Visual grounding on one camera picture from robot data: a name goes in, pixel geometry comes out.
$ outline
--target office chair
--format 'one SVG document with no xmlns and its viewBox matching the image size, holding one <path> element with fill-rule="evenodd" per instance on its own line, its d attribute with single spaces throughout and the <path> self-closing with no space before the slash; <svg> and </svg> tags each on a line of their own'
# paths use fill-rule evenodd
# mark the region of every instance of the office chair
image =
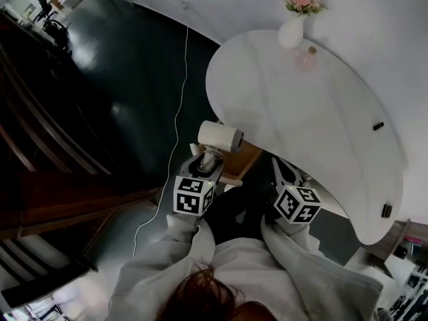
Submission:
<svg viewBox="0 0 428 321">
<path fill-rule="evenodd" d="M 35 18 L 36 21 L 39 21 L 44 17 L 47 17 L 47 19 L 49 19 L 53 14 L 56 13 L 56 11 L 53 11 L 51 14 L 49 14 L 49 12 L 52 10 L 52 5 L 50 3 L 47 3 L 47 0 L 37 0 L 37 1 L 39 1 L 39 4 L 41 6 L 41 11 L 39 12 L 39 14 L 37 14 L 37 17 Z"/>
</svg>

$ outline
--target white hoodie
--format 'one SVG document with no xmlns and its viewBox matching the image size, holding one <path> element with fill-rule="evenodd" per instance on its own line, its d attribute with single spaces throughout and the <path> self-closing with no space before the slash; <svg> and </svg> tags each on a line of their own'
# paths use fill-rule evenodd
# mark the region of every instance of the white hoodie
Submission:
<svg viewBox="0 0 428 321">
<path fill-rule="evenodd" d="M 161 305 L 188 275 L 201 269 L 202 263 L 221 261 L 215 257 L 214 237 L 203 219 L 196 221 L 188 215 L 168 215 L 167 221 L 169 228 L 161 239 L 144 248 L 121 269 L 107 321 L 155 320 Z M 319 241 L 309 235 L 309 226 L 289 225 L 283 219 L 270 226 L 263 218 L 261 233 L 278 265 L 291 277 L 292 291 L 300 295 L 304 318 L 311 321 L 378 320 L 375 308 L 382 284 L 326 259 L 318 251 Z M 245 260 L 251 261 L 251 251 L 248 253 Z M 245 270 L 243 265 L 242 277 L 248 284 L 251 275 L 245 275 Z M 278 317 L 277 310 L 265 305 Z"/>
</svg>

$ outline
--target curved white table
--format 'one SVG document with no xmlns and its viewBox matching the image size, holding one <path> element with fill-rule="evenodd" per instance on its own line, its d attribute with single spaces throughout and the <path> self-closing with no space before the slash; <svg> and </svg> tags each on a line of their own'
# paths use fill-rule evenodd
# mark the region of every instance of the curved white table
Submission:
<svg viewBox="0 0 428 321">
<path fill-rule="evenodd" d="M 250 31 L 223 44 L 207 70 L 207 94 L 221 121 L 246 141 L 300 167 L 348 215 L 361 242 L 379 241 L 403 194 L 403 168 L 393 129 L 368 86 L 340 59 L 311 41 L 284 49 L 276 31 Z M 312 70 L 296 66 L 314 46 Z M 384 122 L 377 131 L 373 126 Z M 391 217 L 381 217 L 385 203 Z"/>
</svg>

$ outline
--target floor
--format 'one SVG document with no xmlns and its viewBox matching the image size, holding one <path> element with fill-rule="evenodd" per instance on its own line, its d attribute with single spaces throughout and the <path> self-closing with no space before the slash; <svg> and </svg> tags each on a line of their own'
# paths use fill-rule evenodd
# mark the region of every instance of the floor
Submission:
<svg viewBox="0 0 428 321">
<path fill-rule="evenodd" d="M 73 59 L 94 87 L 94 96 L 80 106 L 85 117 L 122 170 L 151 175 L 163 184 L 175 143 L 174 115 L 185 77 L 186 28 L 119 0 L 85 0 L 68 21 Z M 205 94 L 205 71 L 217 48 L 217 44 L 189 31 L 189 79 L 177 122 L 180 142 L 171 174 L 190 157 L 189 143 L 197 141 L 200 123 L 216 120 Z M 258 179 L 258 172 L 265 171 L 268 163 L 266 155 L 262 156 L 246 179 Z M 172 187 L 170 181 L 157 218 L 140 229 L 137 253 L 166 228 Z M 259 187 L 268 189 L 265 182 Z M 141 205 L 116 216 L 90 253 L 99 272 L 54 294 L 70 318 L 104 319 L 119 270 L 132 257 L 134 233 L 154 213 L 154 209 Z M 311 233 L 321 240 L 321 250 L 340 263 L 346 263 L 359 247 L 349 221 L 327 211 L 317 216 Z"/>
</svg>

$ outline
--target pink bottle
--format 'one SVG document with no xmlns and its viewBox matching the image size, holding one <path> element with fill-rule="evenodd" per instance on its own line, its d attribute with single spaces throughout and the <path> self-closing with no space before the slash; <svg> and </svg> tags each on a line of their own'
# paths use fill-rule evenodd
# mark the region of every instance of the pink bottle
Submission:
<svg viewBox="0 0 428 321">
<path fill-rule="evenodd" d="M 301 51 L 296 58 L 296 65 L 305 72 L 311 70 L 316 63 L 316 48 L 311 46 L 308 51 Z"/>
</svg>

